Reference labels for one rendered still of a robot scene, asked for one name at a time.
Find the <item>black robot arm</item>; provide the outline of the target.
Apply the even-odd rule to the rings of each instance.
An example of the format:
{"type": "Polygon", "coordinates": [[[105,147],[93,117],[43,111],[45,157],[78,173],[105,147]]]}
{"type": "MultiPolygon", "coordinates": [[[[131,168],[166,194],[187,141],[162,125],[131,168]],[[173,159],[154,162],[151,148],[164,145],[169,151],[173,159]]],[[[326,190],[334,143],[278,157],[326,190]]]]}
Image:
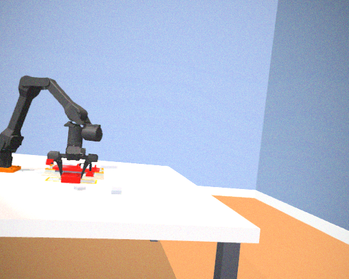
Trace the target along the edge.
{"type": "MultiPolygon", "coordinates": [[[[97,142],[102,140],[103,132],[101,125],[93,125],[87,117],[87,111],[73,102],[54,79],[26,75],[20,79],[20,95],[9,124],[0,134],[0,168],[10,168],[12,166],[12,153],[17,151],[24,139],[24,136],[21,136],[21,128],[28,113],[28,109],[32,100],[39,95],[40,91],[46,89],[57,99],[61,106],[63,106],[64,112],[70,120],[64,125],[65,127],[69,127],[67,138],[97,142]],[[83,125],[83,127],[80,125],[83,125]]],[[[66,155],[68,161],[79,161],[80,157],[85,157],[85,148],[81,148],[79,143],[77,143],[76,146],[72,146],[71,143],[68,143],[66,155]]]]}

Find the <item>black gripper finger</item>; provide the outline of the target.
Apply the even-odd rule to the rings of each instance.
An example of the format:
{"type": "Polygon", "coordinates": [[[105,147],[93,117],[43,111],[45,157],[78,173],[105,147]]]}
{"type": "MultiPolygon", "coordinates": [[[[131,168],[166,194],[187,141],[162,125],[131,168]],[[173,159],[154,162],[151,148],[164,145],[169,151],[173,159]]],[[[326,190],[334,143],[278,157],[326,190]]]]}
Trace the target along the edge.
{"type": "Polygon", "coordinates": [[[60,176],[62,177],[62,174],[63,174],[63,170],[62,170],[62,159],[59,161],[59,160],[53,160],[53,161],[56,161],[57,162],[57,165],[58,165],[58,168],[59,168],[59,171],[60,171],[60,176]]]}
{"type": "Polygon", "coordinates": [[[83,167],[82,167],[82,173],[81,173],[81,177],[80,178],[82,178],[82,176],[83,176],[83,174],[84,174],[88,164],[92,164],[92,163],[84,161],[84,164],[83,164],[83,167]]]}

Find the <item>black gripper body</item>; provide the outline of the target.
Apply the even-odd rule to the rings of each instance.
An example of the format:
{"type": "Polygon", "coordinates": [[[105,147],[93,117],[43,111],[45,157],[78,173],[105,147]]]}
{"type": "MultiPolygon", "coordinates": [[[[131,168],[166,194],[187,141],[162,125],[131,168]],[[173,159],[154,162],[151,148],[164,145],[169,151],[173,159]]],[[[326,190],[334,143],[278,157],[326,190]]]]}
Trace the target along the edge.
{"type": "MultiPolygon", "coordinates": [[[[67,143],[71,143],[72,146],[76,146],[77,143],[80,144],[80,147],[82,148],[82,139],[67,139],[67,143]]],[[[61,160],[62,158],[67,158],[66,154],[61,154],[60,151],[49,151],[47,153],[47,159],[54,159],[54,160],[61,160]]],[[[85,162],[98,162],[98,155],[97,154],[88,154],[85,155],[85,157],[80,157],[80,159],[84,159],[85,162]]]]}

